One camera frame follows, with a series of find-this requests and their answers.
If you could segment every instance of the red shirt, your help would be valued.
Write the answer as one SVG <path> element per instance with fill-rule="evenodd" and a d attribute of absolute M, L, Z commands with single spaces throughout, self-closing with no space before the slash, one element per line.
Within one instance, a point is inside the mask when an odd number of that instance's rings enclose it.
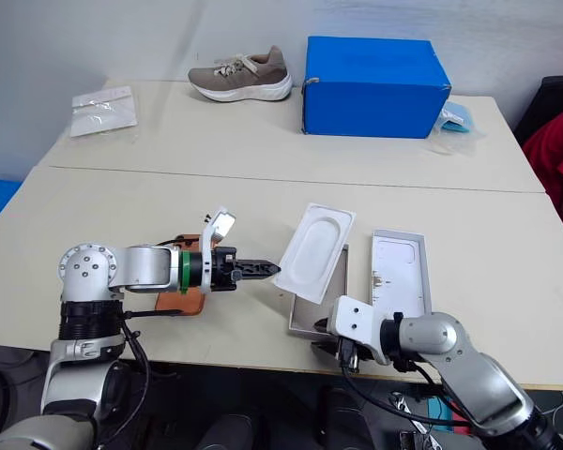
<path fill-rule="evenodd" d="M 563 202 L 563 112 L 527 140 L 524 153 L 560 214 Z"/>

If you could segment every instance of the white table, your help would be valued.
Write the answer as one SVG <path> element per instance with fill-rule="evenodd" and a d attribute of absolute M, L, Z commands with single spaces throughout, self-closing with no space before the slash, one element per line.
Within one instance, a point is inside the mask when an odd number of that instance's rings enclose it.
<path fill-rule="evenodd" d="M 216 103 L 186 82 L 130 84 L 140 125 L 72 141 L 68 130 L 42 164 L 118 171 L 372 186 L 544 192 L 491 97 L 450 99 L 484 137 L 472 152 L 440 155 L 429 140 L 304 135 L 302 95 L 281 102 Z"/>
<path fill-rule="evenodd" d="M 35 168 L 0 216 L 0 345 L 49 348 L 57 336 L 56 266 L 82 242 L 155 243 L 197 233 L 220 204 L 237 221 L 225 245 L 278 262 L 308 202 L 357 213 L 348 293 L 368 300 L 374 229 L 425 234 L 435 310 L 460 318 L 480 351 L 525 387 L 563 389 L 563 225 L 548 197 L 404 187 L 239 180 L 162 173 Z M 150 309 L 154 295 L 128 294 Z M 200 316 L 136 319 L 153 360 L 335 371 L 288 336 L 291 296 L 268 280 L 208 296 Z M 391 367 L 373 376 L 412 380 Z"/>

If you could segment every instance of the sneaker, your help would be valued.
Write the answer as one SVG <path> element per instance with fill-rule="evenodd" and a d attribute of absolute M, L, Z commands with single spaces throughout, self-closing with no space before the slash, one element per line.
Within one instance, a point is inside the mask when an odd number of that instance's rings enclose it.
<path fill-rule="evenodd" d="M 218 67 L 193 68 L 188 78 L 203 96 L 217 101 L 281 100 L 292 89 L 282 51 L 275 45 L 268 54 L 239 54 Z"/>

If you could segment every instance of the green ring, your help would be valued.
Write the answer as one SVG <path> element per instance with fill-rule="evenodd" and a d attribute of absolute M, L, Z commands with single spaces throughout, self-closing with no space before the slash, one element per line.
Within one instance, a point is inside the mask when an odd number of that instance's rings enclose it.
<path fill-rule="evenodd" d="M 181 252 L 181 293 L 186 293 L 190 286 L 190 253 Z"/>

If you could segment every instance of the blue box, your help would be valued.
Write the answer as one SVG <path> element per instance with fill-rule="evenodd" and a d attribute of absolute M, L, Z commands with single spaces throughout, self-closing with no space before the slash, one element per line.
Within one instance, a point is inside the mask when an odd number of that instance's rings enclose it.
<path fill-rule="evenodd" d="M 309 37 L 307 134 L 425 138 L 449 94 L 427 40 Z"/>

